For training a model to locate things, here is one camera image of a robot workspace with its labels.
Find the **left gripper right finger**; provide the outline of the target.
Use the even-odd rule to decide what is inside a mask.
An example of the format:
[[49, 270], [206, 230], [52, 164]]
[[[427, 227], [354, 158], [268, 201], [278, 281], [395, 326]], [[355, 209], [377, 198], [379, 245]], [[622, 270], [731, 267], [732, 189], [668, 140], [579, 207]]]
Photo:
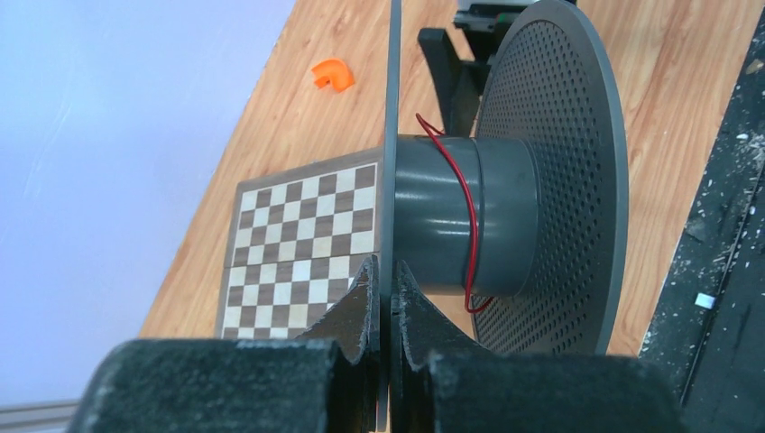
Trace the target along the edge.
[[394, 432], [684, 432], [659, 371], [608, 355], [498, 355], [478, 345], [395, 263]]

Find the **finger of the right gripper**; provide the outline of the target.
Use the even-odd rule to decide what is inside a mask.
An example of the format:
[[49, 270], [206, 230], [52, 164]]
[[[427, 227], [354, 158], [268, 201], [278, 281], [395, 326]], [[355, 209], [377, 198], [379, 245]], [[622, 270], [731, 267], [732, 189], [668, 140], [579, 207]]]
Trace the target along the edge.
[[418, 43], [432, 77], [446, 135], [470, 135], [478, 110], [478, 93], [466, 64], [442, 28], [422, 28]]

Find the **dark grey cable spool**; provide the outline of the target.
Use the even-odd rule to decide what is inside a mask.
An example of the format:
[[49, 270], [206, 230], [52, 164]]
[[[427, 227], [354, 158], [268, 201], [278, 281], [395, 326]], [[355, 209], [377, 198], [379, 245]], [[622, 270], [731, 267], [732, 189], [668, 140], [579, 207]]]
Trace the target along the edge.
[[469, 136], [401, 135], [401, 3], [392, 2], [381, 235], [382, 356], [392, 358], [395, 263], [469, 289], [479, 343], [509, 354], [605, 353], [626, 254], [626, 135], [589, 18], [536, 1], [504, 32]]

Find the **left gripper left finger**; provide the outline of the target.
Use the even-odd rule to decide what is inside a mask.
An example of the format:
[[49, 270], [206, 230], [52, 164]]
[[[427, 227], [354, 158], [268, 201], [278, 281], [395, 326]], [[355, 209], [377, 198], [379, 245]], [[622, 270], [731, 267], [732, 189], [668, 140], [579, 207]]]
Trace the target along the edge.
[[370, 432], [378, 424], [379, 264], [288, 339], [134, 339], [95, 370], [71, 432]]

